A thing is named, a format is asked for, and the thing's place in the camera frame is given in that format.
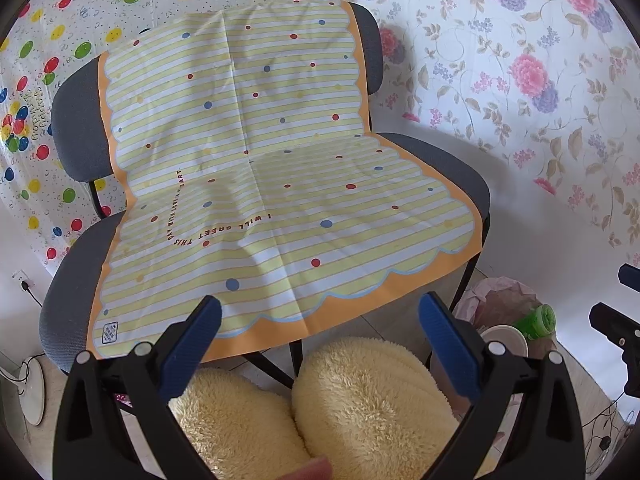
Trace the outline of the person's right hand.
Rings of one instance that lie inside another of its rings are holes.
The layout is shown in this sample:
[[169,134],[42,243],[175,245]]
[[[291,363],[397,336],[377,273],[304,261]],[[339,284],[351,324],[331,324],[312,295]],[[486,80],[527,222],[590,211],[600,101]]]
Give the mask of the person's right hand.
[[313,458],[299,470],[290,472],[278,480],[331,480],[333,476],[332,466],[325,457]]

